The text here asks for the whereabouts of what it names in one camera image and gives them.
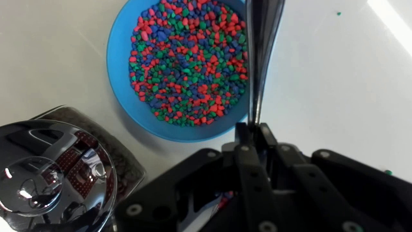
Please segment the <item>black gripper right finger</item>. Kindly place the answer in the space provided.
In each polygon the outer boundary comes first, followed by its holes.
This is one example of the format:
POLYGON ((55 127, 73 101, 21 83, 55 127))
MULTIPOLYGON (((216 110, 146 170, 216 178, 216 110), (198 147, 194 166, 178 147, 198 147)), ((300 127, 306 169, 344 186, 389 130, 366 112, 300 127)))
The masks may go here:
POLYGON ((412 183, 321 148, 305 156, 276 141, 269 127, 256 130, 267 154, 270 186, 315 232, 412 232, 412 183))

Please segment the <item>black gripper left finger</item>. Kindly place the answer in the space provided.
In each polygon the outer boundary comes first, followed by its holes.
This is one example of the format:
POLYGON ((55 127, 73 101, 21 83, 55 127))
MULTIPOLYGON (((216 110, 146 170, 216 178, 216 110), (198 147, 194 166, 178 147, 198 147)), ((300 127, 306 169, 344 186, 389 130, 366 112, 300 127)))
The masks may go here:
POLYGON ((201 232, 263 232, 276 227, 273 191, 263 154, 276 147, 265 124, 236 125, 236 141, 202 148, 129 197, 115 210, 120 232, 183 232, 223 195, 229 200, 201 232))

